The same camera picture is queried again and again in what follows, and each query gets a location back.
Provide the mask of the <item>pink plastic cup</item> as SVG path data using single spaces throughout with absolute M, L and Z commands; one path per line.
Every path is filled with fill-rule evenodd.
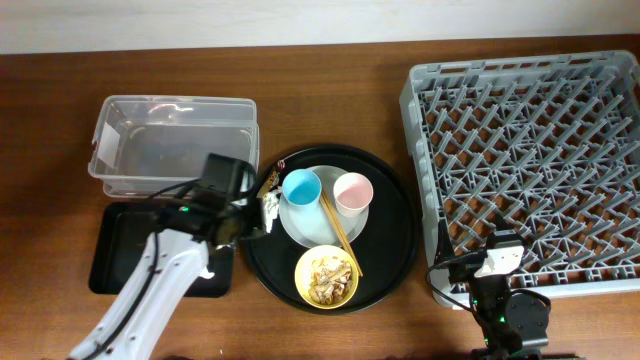
M 356 217 L 371 203 L 374 189 L 367 177 L 349 172 L 341 175 L 334 183 L 333 196 L 336 209 L 345 217 Z

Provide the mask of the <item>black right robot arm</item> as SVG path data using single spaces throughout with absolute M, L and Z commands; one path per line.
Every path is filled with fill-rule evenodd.
M 551 301 L 526 289 L 512 289 L 510 276 L 524 255 L 524 238 L 514 230 L 495 230 L 480 250 L 457 256 L 448 266 L 449 280 L 469 286 L 469 305 L 485 347 L 470 357 L 481 360 L 540 359 Z

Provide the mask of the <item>food scraps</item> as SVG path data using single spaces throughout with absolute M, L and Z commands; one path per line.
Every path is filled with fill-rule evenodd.
M 341 302 L 353 286 L 351 264 L 336 256 L 316 259 L 311 264 L 308 294 L 321 305 Z

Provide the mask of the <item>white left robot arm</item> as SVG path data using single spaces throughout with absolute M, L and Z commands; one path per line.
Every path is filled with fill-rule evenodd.
M 152 225 L 139 262 L 70 358 L 149 358 L 191 285 L 230 280 L 238 242 L 263 235 L 256 181 L 250 163 L 211 153 L 198 178 L 171 186 L 172 197 L 149 195 Z

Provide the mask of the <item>white napkin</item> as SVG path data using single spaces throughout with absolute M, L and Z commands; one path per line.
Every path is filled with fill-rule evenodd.
M 273 223 L 278 218 L 280 193 L 281 191 L 276 189 L 267 192 L 261 199 L 264 230 L 267 234 L 272 231 Z

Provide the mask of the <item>light blue plastic cup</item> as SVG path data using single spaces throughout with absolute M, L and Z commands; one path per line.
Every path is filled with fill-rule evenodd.
M 285 177 L 282 184 L 285 199 L 295 206 L 315 204 L 321 192 L 321 180 L 309 169 L 293 170 Z

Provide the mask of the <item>brown snack wrapper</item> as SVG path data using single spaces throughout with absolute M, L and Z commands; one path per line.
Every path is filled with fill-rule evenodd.
M 264 198 L 265 195 L 271 191 L 272 188 L 278 185 L 279 183 L 279 175 L 285 168 L 285 161 L 283 159 L 278 160 L 271 170 L 268 172 L 267 178 L 263 185 L 257 192 L 257 198 Z

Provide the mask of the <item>yellow bowl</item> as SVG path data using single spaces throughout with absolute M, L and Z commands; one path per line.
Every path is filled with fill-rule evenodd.
M 351 264 L 353 286 L 341 302 L 335 303 L 333 305 L 321 305 L 315 303 L 308 294 L 311 282 L 311 264 L 316 259 L 333 256 L 336 256 L 342 260 L 346 260 Z M 299 295 L 305 302 L 310 304 L 312 307 L 321 310 L 333 310 L 342 307 L 354 296 L 359 284 L 360 276 L 361 273 L 356 266 L 355 260 L 346 251 L 336 246 L 322 245 L 310 248 L 301 256 L 295 268 L 294 282 Z

